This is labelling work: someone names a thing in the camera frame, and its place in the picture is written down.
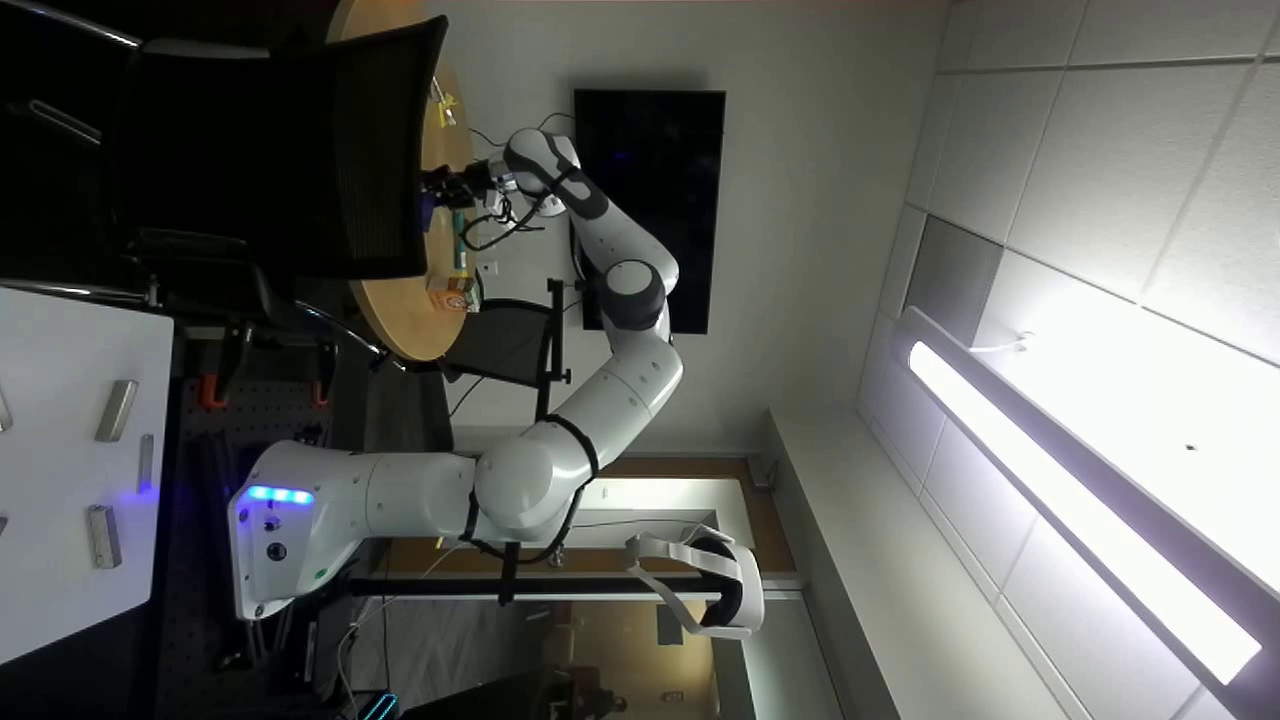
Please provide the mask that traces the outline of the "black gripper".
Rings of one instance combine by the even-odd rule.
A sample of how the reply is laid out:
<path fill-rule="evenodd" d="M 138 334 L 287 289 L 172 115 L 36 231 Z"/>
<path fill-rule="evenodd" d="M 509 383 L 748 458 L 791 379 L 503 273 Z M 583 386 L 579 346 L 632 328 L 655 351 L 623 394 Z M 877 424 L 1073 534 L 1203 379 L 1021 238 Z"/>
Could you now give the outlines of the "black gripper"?
<path fill-rule="evenodd" d="M 492 166 L 477 158 L 451 174 L 451 204 L 455 209 L 480 204 L 492 188 L 494 188 Z"/>

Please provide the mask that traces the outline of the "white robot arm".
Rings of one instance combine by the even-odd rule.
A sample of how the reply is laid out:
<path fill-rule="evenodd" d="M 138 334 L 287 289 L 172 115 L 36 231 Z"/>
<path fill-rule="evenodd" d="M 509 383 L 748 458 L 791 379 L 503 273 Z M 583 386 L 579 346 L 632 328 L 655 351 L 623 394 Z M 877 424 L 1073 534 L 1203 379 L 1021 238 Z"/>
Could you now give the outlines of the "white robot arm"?
<path fill-rule="evenodd" d="M 364 541 L 443 534 L 509 550 L 556 548 L 577 493 L 672 400 L 681 258 L 632 218 L 558 130 L 520 128 L 494 171 L 527 201 L 556 201 L 588 266 L 609 360 L 546 417 L 480 450 L 345 450 L 267 444 L 229 500 L 230 612 L 271 619 L 319 593 Z"/>

